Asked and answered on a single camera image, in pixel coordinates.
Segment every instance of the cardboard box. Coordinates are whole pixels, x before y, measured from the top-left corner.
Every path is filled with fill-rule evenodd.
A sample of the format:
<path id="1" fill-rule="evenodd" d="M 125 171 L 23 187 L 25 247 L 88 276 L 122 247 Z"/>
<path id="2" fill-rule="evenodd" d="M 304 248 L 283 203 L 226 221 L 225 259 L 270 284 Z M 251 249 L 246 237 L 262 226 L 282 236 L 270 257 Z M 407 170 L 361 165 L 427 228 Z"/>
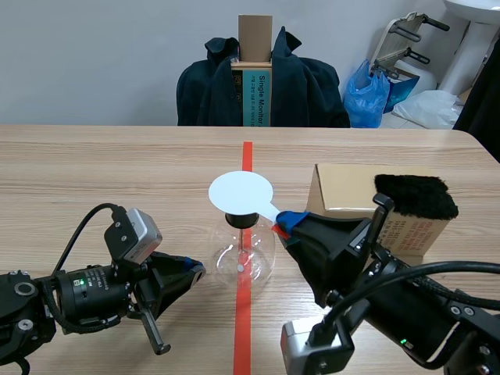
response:
<path id="1" fill-rule="evenodd" d="M 271 62 L 233 62 L 234 86 L 244 127 L 270 127 L 272 65 Z"/>
<path id="2" fill-rule="evenodd" d="M 316 164 L 307 210 L 336 219 L 371 218 L 377 205 L 374 178 L 379 174 L 433 176 L 425 167 Z M 449 220 L 403 216 L 393 212 L 378 241 L 397 255 L 424 255 Z"/>
<path id="3" fill-rule="evenodd" d="M 271 60 L 272 16 L 240 14 L 238 40 L 240 60 L 250 63 L 268 63 Z"/>

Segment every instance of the dark jacket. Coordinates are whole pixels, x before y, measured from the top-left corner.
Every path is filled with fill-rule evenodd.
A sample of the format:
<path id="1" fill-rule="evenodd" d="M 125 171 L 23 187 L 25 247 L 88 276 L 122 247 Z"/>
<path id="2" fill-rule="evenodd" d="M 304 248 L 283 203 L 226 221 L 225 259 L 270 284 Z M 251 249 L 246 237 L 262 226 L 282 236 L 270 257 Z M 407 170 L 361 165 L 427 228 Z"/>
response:
<path id="1" fill-rule="evenodd" d="M 349 127 L 335 69 L 292 52 L 301 42 L 285 31 L 273 50 L 272 127 Z M 195 62 L 177 84 L 178 125 L 240 126 L 230 61 L 238 56 L 234 38 L 205 44 L 207 60 Z"/>

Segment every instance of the black brush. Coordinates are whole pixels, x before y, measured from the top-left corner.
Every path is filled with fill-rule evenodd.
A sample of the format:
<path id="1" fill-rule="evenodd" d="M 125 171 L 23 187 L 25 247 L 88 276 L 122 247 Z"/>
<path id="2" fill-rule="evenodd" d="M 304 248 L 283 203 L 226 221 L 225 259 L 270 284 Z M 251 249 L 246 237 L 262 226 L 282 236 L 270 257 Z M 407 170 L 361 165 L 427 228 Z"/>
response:
<path id="1" fill-rule="evenodd" d="M 451 220 L 459 215 L 459 208 L 448 193 L 448 186 L 439 177 L 375 176 L 377 192 L 390 197 L 395 212 L 432 220 Z"/>

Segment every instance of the red tape line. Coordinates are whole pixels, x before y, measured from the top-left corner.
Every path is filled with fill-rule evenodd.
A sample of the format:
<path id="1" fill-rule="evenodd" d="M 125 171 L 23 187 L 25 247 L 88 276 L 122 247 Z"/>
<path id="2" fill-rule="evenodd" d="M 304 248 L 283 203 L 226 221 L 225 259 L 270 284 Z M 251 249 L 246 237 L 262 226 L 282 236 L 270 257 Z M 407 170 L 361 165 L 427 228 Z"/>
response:
<path id="1" fill-rule="evenodd" d="M 243 142 L 242 164 L 243 170 L 253 171 L 251 142 Z M 252 229 L 243 230 L 242 237 L 243 243 L 238 246 L 238 264 L 243 265 L 243 271 L 237 275 L 233 375 L 252 375 L 252 260 L 242 251 L 252 247 Z"/>

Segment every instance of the white wall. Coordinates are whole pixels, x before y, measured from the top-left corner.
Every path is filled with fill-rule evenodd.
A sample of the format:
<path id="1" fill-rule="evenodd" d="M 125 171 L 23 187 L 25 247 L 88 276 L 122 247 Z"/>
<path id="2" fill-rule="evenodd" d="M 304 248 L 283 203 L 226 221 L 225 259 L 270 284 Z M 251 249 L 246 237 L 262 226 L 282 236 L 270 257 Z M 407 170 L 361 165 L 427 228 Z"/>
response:
<path id="1" fill-rule="evenodd" d="M 440 0 L 0 0 L 0 123 L 175 124 L 180 73 L 212 37 L 238 36 L 238 13 L 274 15 L 296 53 L 333 65 L 341 86 L 389 20 L 422 11 L 418 52 L 442 77 L 466 22 Z"/>

